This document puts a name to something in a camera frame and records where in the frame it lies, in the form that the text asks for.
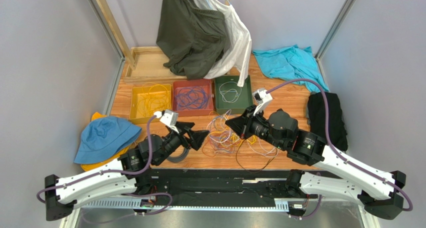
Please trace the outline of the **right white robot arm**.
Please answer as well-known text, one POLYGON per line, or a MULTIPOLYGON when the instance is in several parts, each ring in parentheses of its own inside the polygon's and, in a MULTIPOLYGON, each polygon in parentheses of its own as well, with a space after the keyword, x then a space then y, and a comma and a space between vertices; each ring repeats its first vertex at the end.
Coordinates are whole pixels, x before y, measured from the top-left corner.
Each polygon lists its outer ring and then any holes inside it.
POLYGON ((321 168, 337 176, 321 177, 293 169, 285 183, 289 195, 346 200, 385 220, 395 219, 404 210, 402 188, 406 175, 403 172, 381 171, 353 160, 339 150, 334 151, 323 138, 299 129, 298 121, 282 109, 265 118, 263 112, 255 113, 256 108, 256 105, 248 107, 242 115, 227 120, 225 124, 243 140, 256 136, 285 151, 293 162, 321 168))

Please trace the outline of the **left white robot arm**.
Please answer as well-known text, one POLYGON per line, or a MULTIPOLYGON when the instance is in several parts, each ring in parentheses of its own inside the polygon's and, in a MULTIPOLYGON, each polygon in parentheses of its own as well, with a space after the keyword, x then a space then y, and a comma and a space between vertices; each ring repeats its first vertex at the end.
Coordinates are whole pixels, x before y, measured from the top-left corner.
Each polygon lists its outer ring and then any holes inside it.
POLYGON ((208 130, 193 130, 193 122, 178 121, 168 134, 148 134, 136 147, 119 158, 90 171, 70 176, 49 175, 44 179, 45 219, 56 221, 90 202, 116 195, 150 198, 154 195, 151 166, 159 166, 178 148, 199 150, 208 130))

